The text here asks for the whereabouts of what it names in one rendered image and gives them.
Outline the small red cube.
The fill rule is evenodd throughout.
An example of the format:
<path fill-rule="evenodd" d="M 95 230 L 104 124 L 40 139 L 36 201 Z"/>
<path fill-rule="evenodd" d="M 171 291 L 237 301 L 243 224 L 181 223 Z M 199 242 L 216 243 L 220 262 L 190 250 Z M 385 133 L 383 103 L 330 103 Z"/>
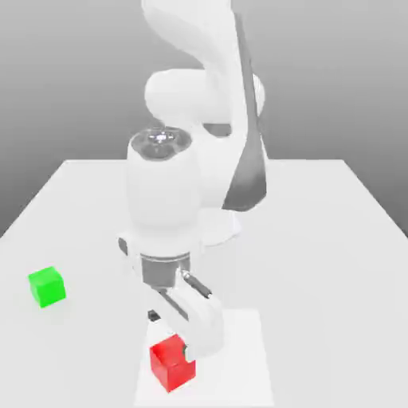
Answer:
<path fill-rule="evenodd" d="M 149 349 L 151 371 L 167 393 L 188 383 L 196 376 L 196 362 L 187 362 L 186 344 L 174 334 Z"/>

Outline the small green cube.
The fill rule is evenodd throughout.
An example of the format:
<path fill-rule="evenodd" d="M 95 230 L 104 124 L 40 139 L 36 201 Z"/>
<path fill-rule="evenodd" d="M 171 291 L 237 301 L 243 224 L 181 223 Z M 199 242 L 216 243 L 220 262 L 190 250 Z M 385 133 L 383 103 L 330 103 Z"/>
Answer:
<path fill-rule="evenodd" d="M 66 298 L 64 280 L 53 266 L 29 274 L 28 281 L 33 298 L 40 308 Z"/>

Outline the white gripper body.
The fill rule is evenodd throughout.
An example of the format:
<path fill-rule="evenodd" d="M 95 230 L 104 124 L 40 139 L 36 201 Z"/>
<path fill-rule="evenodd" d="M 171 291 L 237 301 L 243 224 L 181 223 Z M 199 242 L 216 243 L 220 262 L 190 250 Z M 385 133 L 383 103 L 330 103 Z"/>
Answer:
<path fill-rule="evenodd" d="M 148 288 L 147 306 L 182 338 L 187 359 L 206 358 L 223 348 L 222 303 L 216 296 L 204 297 L 188 284 L 160 292 Z"/>

